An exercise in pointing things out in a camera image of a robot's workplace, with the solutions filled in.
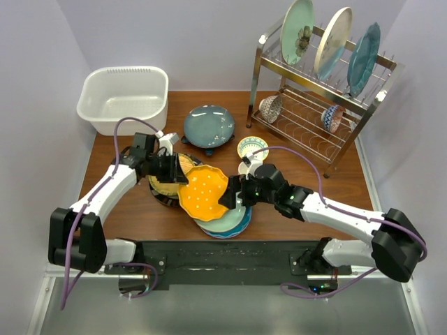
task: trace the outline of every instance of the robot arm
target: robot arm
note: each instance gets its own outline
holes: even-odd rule
[[[154,153],[157,140],[159,149]],[[71,267],[94,273],[103,265],[132,261],[135,243],[123,239],[106,240],[103,224],[121,197],[147,175],[156,176],[163,183],[187,184],[188,179],[181,169],[178,155],[173,153],[173,145],[178,140],[176,134],[136,133],[129,154],[120,156],[117,169],[114,160],[104,177],[81,200],[69,209],[58,208],[52,213],[48,260],[56,265],[65,264],[68,234],[73,220],[88,204],[86,214],[82,215],[78,224],[80,234],[73,239],[69,251]]]
[[[365,211],[322,198],[313,190],[290,185],[273,164],[262,164],[252,154],[243,161],[243,170],[247,173],[229,178],[219,204],[235,208],[236,193],[240,192],[238,196],[244,206],[258,202],[273,204],[283,216],[321,223],[358,239],[322,239],[315,250],[306,252],[297,262],[317,272],[342,265],[359,265],[376,267],[396,281],[407,282],[411,278],[423,252],[421,245],[405,232],[376,222],[396,223],[420,237],[401,211],[391,209],[387,214]]]

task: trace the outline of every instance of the wooden tabletop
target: wooden tabletop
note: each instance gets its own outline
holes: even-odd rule
[[[257,101],[271,95],[260,92]],[[202,162],[220,168],[228,176],[237,174],[240,158],[236,147],[238,142],[249,135],[263,138],[269,145],[287,144],[267,132],[256,122],[251,128],[245,127],[249,92],[170,92],[168,96],[168,121],[164,133],[177,132],[183,136],[183,121],[186,115],[200,105],[221,105],[232,113],[235,122],[235,139],[216,149],[207,157],[202,149],[178,142],[175,151],[192,154]],[[132,137],[119,137],[120,149],[132,143]],[[326,164],[311,154],[306,154],[321,171]],[[82,185],[81,196],[87,193],[104,175],[114,158],[112,137],[97,135],[91,152],[87,173]],[[291,184],[306,186],[316,190],[317,179],[313,170],[298,157],[281,150],[272,150],[265,160],[274,163]],[[330,199],[351,206],[372,209],[365,178],[362,173],[357,151],[353,145],[343,157],[337,171],[329,179],[323,180],[324,195]],[[132,188],[118,202],[104,225],[106,238],[115,237],[135,240],[169,239],[211,239],[194,223],[181,208],[173,209],[157,202],[149,191],[147,180]],[[253,208],[249,227],[235,239],[285,240],[320,239],[334,237],[349,239],[350,236],[317,223],[303,223],[283,217],[270,204],[257,204]]]

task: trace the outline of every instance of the stainless steel wire rack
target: stainless steel wire rack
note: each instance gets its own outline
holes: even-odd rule
[[[404,70],[404,65],[396,63],[393,60],[394,56],[390,59],[386,58],[385,52],[378,54],[367,86],[358,97],[352,98],[348,94],[347,70],[356,44],[350,40],[346,42],[344,54],[337,62],[332,75],[321,81],[315,76],[314,60],[324,29],[313,28],[308,50],[299,62],[291,66],[283,60],[281,55],[279,34],[283,21],[284,18],[281,18],[259,38],[247,127],[251,127],[253,120],[258,121],[273,133],[322,159],[328,163],[323,174],[329,177],[369,118],[385,99]],[[254,111],[261,67],[281,75],[277,94],[282,96],[283,106],[281,114],[273,124],[266,122],[259,110]],[[337,131],[331,134],[323,128],[321,115],[334,104],[341,105],[346,112]]]

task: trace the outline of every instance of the white wall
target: white wall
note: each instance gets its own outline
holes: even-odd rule
[[[88,64],[152,65],[170,90],[250,90],[257,41],[293,0],[58,0]],[[341,7],[354,13],[357,40],[377,21],[385,36],[405,0],[315,0],[315,23]],[[264,71],[260,89],[279,77]]]
[[[94,139],[75,112],[90,69],[55,0],[0,10],[0,334],[24,334],[51,212],[79,196]]]
[[[446,10],[406,2],[383,44],[405,74],[361,133],[383,210],[404,211],[427,241],[414,280],[434,335],[447,329]]]

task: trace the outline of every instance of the ceramic dish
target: ceramic dish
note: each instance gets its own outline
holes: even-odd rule
[[[365,35],[357,42],[348,67],[349,95],[353,98],[362,93],[374,69],[380,46],[380,27],[369,26]]]
[[[188,154],[186,154],[186,156],[188,156],[193,161],[194,166],[202,165],[202,162],[200,161],[200,159],[198,159],[192,155],[188,155]],[[161,194],[156,189],[154,189],[150,180],[149,180],[148,184],[149,184],[149,189],[150,189],[152,195],[155,197],[155,199],[158,202],[160,202],[161,204],[164,204],[166,206],[169,206],[169,207],[180,207],[179,197],[177,194],[175,194],[175,195]]]
[[[281,114],[282,109],[282,97],[281,96],[269,96],[261,101],[259,104],[259,110],[266,122],[272,124]]]
[[[221,218],[228,208],[218,203],[225,193],[228,177],[209,165],[191,168],[186,174],[189,183],[179,185],[180,206],[192,218],[208,222]]]
[[[297,0],[287,11],[281,28],[281,53],[288,65],[295,65],[309,47],[314,28],[311,0]]]
[[[237,145],[237,154],[240,158],[247,155],[250,151],[256,151],[262,148],[267,148],[268,144],[265,140],[256,136],[249,136],[242,138]],[[264,161],[268,156],[268,150],[264,150],[262,152],[254,155],[257,159]]]
[[[231,113],[221,106],[204,105],[189,112],[183,125],[183,143],[204,148],[212,155],[214,148],[234,138],[235,120]]]
[[[179,154],[180,166],[186,174],[194,166],[193,160],[185,154]],[[161,183],[155,176],[149,176],[149,183],[152,188],[160,194],[167,196],[177,196],[179,184]]]
[[[342,106],[333,105],[321,115],[321,122],[323,122],[323,127],[329,133],[335,133],[342,122],[343,113],[346,110]]]
[[[251,207],[247,207],[247,210],[245,211],[245,215],[241,222],[236,225],[232,230],[229,230],[227,232],[210,232],[206,229],[201,228],[206,234],[208,234],[211,237],[214,237],[215,239],[231,239],[233,237],[238,236],[241,232],[243,232],[245,229],[247,229],[249,223],[251,220]]]
[[[204,222],[194,219],[200,228],[209,232],[227,232],[236,227],[245,214],[245,207],[242,206],[242,200],[236,198],[236,208],[228,210],[221,218]]]
[[[314,71],[319,80],[329,77],[342,57],[344,45],[351,33],[351,25],[352,10],[349,7],[340,9],[330,20],[315,57]]]

